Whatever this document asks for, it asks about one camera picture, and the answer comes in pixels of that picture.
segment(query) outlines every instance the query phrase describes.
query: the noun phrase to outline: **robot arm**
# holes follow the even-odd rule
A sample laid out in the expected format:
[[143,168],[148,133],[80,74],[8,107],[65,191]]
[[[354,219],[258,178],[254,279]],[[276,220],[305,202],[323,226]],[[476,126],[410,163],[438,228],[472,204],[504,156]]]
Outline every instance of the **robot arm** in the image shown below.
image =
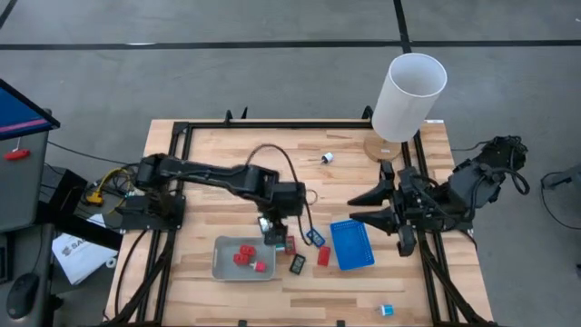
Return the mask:
[[262,229],[266,244],[284,243],[287,226],[281,220],[301,216],[305,204],[305,184],[280,182],[279,173],[270,169],[253,164],[219,167],[153,154],[141,160],[134,180],[135,187],[145,192],[145,199],[137,208],[128,201],[122,210],[124,213],[146,211],[161,219],[172,219],[180,214],[180,205],[179,199],[168,190],[171,181],[220,187],[255,202],[262,219],[268,223]]
[[408,167],[398,172],[398,189],[391,163],[382,162],[379,184],[348,204],[382,205],[387,199],[390,206],[376,212],[352,213],[350,218],[387,234],[397,233],[399,255],[409,256],[416,245],[414,228],[436,232],[471,229],[476,209],[497,200],[507,174],[518,191],[527,194],[528,183],[517,173],[525,164],[526,153],[520,137],[495,137],[476,158],[457,166],[446,183],[440,185]]

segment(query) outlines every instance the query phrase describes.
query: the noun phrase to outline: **wooden tabletop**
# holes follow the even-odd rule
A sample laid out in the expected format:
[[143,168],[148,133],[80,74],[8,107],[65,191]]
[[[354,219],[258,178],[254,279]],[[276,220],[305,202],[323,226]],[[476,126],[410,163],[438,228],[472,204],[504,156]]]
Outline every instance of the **wooden tabletop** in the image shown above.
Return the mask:
[[[167,153],[173,122],[152,121],[145,155]],[[429,174],[444,182],[454,167],[446,127],[441,122],[429,122],[421,132]],[[313,223],[332,249],[329,224],[349,219],[349,213],[369,209],[349,207],[346,202],[378,182],[378,164],[363,153],[367,133],[369,130],[200,129],[193,133],[189,160],[231,166],[243,163],[259,144],[281,146],[293,161],[299,180],[319,194],[319,200],[311,206]],[[413,144],[409,148],[417,166]],[[335,159],[322,165],[320,157],[327,152],[332,152]],[[275,150],[265,149],[252,163],[281,172],[282,181],[291,179],[286,161]],[[399,156],[394,168],[402,167]],[[209,186],[187,183],[184,194],[186,216],[177,234],[163,325],[235,325],[240,319],[249,325],[335,325],[337,320],[351,326],[431,325],[419,250],[400,258],[396,235],[388,237],[367,227],[375,264],[343,272],[332,250],[329,267],[318,266],[317,249],[302,242],[297,219],[289,218],[285,222],[289,234],[295,235],[298,252],[307,258],[300,276],[289,272],[292,258],[278,253],[276,274],[269,282],[217,282],[211,272],[216,237],[260,236],[256,206]],[[127,233],[123,238],[106,308],[110,317],[121,266],[138,234]],[[122,305],[143,280],[150,234],[137,246],[123,277]],[[492,319],[474,245],[458,232],[444,233],[443,238],[453,282],[480,315]],[[149,319],[153,317],[156,285],[152,290]],[[445,318],[439,284],[438,291]],[[392,304],[395,314],[381,317],[376,311],[381,304]]]

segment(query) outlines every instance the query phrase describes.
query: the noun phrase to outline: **blue block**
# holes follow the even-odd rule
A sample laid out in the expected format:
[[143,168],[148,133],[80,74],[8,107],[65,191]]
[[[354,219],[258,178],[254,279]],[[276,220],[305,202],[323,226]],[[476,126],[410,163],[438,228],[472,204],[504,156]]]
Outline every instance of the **blue block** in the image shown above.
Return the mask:
[[391,304],[383,304],[379,307],[379,310],[381,311],[381,315],[384,317],[393,315],[393,305]]

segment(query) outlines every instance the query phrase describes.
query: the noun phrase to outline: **small object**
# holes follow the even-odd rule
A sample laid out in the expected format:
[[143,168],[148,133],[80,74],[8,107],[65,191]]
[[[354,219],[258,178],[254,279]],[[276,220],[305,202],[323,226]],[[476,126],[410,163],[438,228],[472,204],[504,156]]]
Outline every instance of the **small object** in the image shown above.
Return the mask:
[[382,304],[379,307],[379,313],[381,313],[381,316],[383,317],[389,317],[393,315],[393,305],[391,304]]
[[233,260],[234,263],[238,265],[247,265],[250,262],[251,257],[248,256],[247,254],[235,253]]
[[240,246],[240,253],[252,257],[254,254],[256,254],[256,249],[252,245],[243,244]]
[[256,263],[251,263],[251,267],[254,269],[255,272],[264,273],[266,272],[266,263],[258,261]]
[[109,269],[115,268],[117,266],[117,259],[111,258],[111,259],[107,260],[107,262],[105,263],[105,266]]
[[317,232],[314,228],[307,232],[307,237],[309,237],[318,248],[323,246],[325,243],[325,239],[320,236],[319,232]]
[[289,271],[291,273],[300,274],[302,270],[302,266],[305,265],[307,259],[300,254],[295,254],[294,258],[292,259],[292,264],[290,265]]
[[317,260],[317,264],[327,267],[327,265],[329,265],[329,257],[330,257],[330,247],[321,246],[319,249],[319,259]]
[[271,229],[269,221],[264,217],[258,217],[258,225],[261,227],[261,233],[266,233]]
[[284,252],[288,255],[297,254],[297,248],[294,243],[294,236],[287,236],[287,242],[284,244]]
[[334,158],[334,156],[332,153],[326,153],[320,158],[320,163],[321,164],[328,164],[328,163],[333,161],[333,158]]
[[33,272],[16,278],[6,298],[6,312],[10,318],[20,319],[33,310],[38,283],[38,275]]
[[16,143],[16,148],[13,149],[11,152],[4,155],[4,159],[7,161],[16,161],[20,159],[24,159],[30,155],[30,150],[20,149],[20,139],[18,137],[18,142]]

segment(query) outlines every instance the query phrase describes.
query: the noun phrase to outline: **small red block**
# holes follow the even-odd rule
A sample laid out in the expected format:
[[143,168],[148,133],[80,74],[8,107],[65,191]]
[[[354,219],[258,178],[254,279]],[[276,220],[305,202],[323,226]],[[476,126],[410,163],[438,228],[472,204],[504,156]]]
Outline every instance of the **small red block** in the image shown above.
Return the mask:
[[246,254],[236,253],[234,254],[234,263],[238,265],[246,265],[250,262],[251,257]]
[[319,260],[317,260],[317,264],[327,267],[327,265],[329,264],[329,257],[330,257],[330,247],[321,246],[319,249]]
[[246,254],[248,256],[253,256],[254,254],[256,254],[256,249],[252,245],[243,244],[240,246],[240,253]]
[[297,248],[294,244],[294,236],[287,236],[287,242],[284,244],[284,252],[288,255],[297,254]]
[[266,272],[266,263],[256,262],[256,263],[253,263],[252,266],[254,267],[254,271],[256,271],[258,273]]

